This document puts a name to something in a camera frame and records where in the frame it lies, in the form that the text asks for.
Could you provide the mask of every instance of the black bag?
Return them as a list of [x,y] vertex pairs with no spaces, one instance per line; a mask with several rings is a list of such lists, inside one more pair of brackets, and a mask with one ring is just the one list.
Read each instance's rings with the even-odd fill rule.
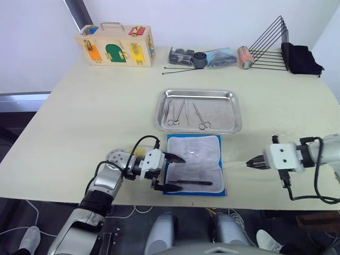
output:
[[318,65],[312,52],[307,46],[292,45],[290,42],[281,44],[282,53],[288,60],[288,67],[294,74],[316,74],[321,75],[324,68]]

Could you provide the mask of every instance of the green door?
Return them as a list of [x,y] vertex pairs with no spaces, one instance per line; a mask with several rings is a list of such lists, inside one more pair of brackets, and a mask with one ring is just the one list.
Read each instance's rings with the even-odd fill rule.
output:
[[122,49],[115,44],[108,44],[105,47],[107,58],[111,62],[126,62]]

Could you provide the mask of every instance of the white wall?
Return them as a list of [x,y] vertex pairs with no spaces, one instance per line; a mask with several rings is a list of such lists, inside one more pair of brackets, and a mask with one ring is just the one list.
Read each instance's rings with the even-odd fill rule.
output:
[[290,42],[313,47],[338,0],[84,0],[94,22],[150,25],[156,46],[251,46],[282,15]]
[[321,78],[340,103],[340,7],[313,48],[316,62],[325,70]]
[[51,91],[80,56],[62,0],[0,1],[0,94]]

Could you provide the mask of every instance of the metal handle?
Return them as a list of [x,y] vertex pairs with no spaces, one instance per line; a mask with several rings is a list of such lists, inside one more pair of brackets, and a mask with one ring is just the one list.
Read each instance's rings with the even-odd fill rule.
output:
[[101,22],[101,23],[100,23],[100,27],[101,27],[102,30],[104,30],[103,24],[119,25],[119,26],[121,26],[121,28],[122,28],[123,31],[125,32],[125,29],[124,29],[123,25],[122,25],[120,22]]

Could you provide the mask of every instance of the black cloth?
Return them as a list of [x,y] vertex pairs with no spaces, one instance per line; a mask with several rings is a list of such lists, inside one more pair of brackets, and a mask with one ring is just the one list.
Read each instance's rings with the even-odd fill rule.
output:
[[292,45],[290,42],[281,44],[282,53],[288,67],[294,74],[321,75],[324,68],[315,62],[312,52],[307,46]]
[[288,243],[284,245],[281,250],[281,254],[289,254],[289,255],[306,255],[299,247],[297,247],[293,243]]
[[27,249],[22,248],[11,255],[31,255],[31,253]]

